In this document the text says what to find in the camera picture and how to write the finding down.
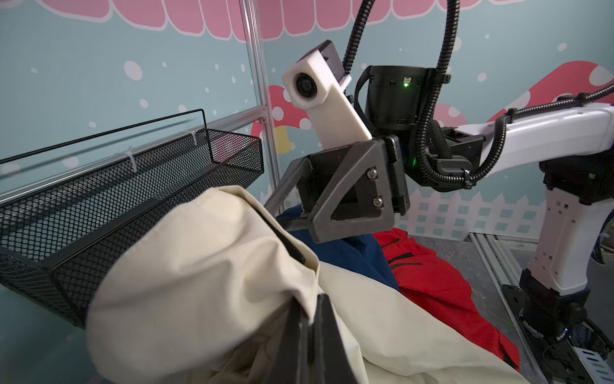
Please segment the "red jacket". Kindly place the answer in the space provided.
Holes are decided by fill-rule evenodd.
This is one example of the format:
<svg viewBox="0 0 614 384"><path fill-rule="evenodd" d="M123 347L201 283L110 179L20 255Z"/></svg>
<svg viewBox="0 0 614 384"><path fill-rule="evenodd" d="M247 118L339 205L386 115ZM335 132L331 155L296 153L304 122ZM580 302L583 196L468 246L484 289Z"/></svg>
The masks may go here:
<svg viewBox="0 0 614 384"><path fill-rule="evenodd" d="M518 348L479 314L472 288L461 272L403 230L375 233L374 238L382 248L388 264L385 272L394 288L473 344L516 371L521 369Z"/></svg>

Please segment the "cream beige jacket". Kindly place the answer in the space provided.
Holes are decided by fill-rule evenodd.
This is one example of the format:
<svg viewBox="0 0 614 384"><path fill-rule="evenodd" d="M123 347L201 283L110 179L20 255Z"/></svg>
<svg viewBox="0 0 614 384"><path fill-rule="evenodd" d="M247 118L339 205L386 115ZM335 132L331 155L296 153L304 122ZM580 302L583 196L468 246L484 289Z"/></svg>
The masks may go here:
<svg viewBox="0 0 614 384"><path fill-rule="evenodd" d="M397 290L322 262L244 188L176 206L106 274L86 340L115 383L262 383L292 302L326 294L359 383L522 383Z"/></svg>

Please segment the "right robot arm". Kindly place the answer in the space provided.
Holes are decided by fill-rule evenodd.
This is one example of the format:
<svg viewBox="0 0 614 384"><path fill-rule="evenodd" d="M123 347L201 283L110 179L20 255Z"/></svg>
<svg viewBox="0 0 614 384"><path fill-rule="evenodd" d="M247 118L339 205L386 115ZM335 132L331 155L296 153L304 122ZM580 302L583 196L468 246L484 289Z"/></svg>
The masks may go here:
<svg viewBox="0 0 614 384"><path fill-rule="evenodd" d="M589 259L613 209L613 108L602 102L613 89L510 109L491 123L441 127L430 101L448 81L434 69L369 67L359 83L379 100L362 109L345 94L343 67L320 55L295 64L283 82L323 149L292 162L266 207L275 211L297 189L304 213L283 227L324 243L390 227L409 210L406 179L446 192L538 163L547 212L537 252L504 293L539 363L562 370L572 364L572 330L589 322Z"/></svg>

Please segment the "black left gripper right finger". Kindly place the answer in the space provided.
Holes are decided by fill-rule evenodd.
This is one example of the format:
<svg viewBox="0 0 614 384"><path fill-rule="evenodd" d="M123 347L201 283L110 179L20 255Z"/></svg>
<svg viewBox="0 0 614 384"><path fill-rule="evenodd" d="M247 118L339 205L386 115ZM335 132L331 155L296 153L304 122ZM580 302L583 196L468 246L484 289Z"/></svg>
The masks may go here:
<svg viewBox="0 0 614 384"><path fill-rule="evenodd" d="M332 303L326 294L318 295L313 324L314 383L357 383L350 367Z"/></svg>

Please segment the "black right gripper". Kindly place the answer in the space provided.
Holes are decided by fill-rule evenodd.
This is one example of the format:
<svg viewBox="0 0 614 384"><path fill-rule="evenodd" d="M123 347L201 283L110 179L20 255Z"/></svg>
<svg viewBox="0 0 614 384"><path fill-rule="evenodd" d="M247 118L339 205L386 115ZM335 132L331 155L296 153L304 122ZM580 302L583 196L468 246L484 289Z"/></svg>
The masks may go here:
<svg viewBox="0 0 614 384"><path fill-rule="evenodd" d="M390 230L410 208L395 135L295 159L265 209L276 214L295 187L315 243Z"/></svg>

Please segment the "navy blue jacket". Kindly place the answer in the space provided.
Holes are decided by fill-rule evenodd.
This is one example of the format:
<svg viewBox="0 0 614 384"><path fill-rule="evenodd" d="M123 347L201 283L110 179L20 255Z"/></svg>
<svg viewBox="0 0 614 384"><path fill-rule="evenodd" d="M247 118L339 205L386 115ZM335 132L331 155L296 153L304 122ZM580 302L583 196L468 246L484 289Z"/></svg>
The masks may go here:
<svg viewBox="0 0 614 384"><path fill-rule="evenodd" d="M315 243L308 230L295 230L290 233L305 243L321 262L372 278L396 291L399 290L382 247L373 235L358 235L327 243Z"/></svg>

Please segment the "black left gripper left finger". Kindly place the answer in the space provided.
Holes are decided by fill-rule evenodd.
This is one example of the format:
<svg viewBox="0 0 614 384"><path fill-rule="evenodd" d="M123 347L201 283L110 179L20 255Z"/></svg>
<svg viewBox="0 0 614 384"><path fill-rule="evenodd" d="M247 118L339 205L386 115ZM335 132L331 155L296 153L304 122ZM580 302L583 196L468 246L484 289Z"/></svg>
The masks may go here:
<svg viewBox="0 0 614 384"><path fill-rule="evenodd" d="M309 383L309 354L309 319L302 305L296 299L293 299L278 351L265 383Z"/></svg>

